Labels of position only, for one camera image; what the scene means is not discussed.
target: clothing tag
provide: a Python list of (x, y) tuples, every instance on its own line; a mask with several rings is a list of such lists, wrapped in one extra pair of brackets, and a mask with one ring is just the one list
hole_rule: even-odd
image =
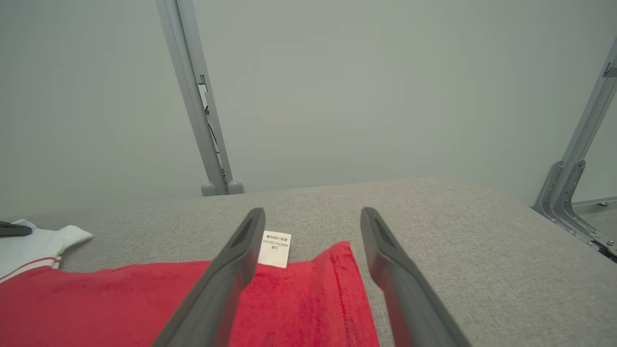
[(269, 232), (265, 230), (263, 232), (262, 247), (259, 250), (257, 262), (259, 264), (286, 268), (290, 243), (291, 234)]

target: gray textured fabric surface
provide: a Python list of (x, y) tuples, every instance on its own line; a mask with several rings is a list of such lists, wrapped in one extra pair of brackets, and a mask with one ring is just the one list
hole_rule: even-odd
[(617, 264), (491, 189), (415, 180), (214, 196), (29, 217), (94, 238), (66, 271), (211, 259), (253, 207), (291, 233), (289, 261), (349, 240), (382, 346), (393, 345), (381, 290), (366, 268), (360, 209), (376, 208), (461, 326), (480, 346), (615, 345)]

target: red cloth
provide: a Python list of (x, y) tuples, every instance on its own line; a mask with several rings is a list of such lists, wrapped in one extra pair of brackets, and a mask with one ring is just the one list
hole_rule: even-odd
[[(209, 261), (93, 273), (37, 268), (0, 283), (0, 346), (149, 346)], [(257, 266), (230, 346), (378, 346), (349, 242)]]

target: white fabric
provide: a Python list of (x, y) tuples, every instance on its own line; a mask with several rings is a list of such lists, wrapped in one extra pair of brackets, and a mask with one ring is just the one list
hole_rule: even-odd
[(74, 225), (53, 231), (39, 229), (25, 219), (13, 224), (27, 225), (32, 234), (0, 238), (0, 283), (36, 267), (57, 269), (65, 249), (92, 238), (92, 234)]

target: red stripe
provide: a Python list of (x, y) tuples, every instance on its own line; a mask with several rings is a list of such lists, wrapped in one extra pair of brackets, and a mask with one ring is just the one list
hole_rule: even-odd
[(43, 260), (56, 260), (56, 257), (45, 257), (45, 258), (37, 259), (37, 260), (35, 260), (35, 261), (27, 262), (26, 264), (24, 264), (24, 265), (22, 265), (22, 266), (20, 266), (20, 267), (16, 268), (15, 270), (13, 270), (13, 271), (9, 272), (8, 274), (6, 274), (6, 275), (4, 275), (4, 276), (0, 277), (0, 281), (1, 281), (1, 280), (3, 280), (4, 278), (6, 278), (6, 277), (10, 276), (10, 275), (11, 275), (11, 274), (13, 274), (15, 271), (17, 271), (17, 270), (21, 269), (21, 268), (22, 268), (22, 267), (24, 267), (24, 266), (27, 266), (27, 265), (30, 265), (30, 264), (36, 263), (36, 262), (38, 262), (38, 261), (43, 261)]

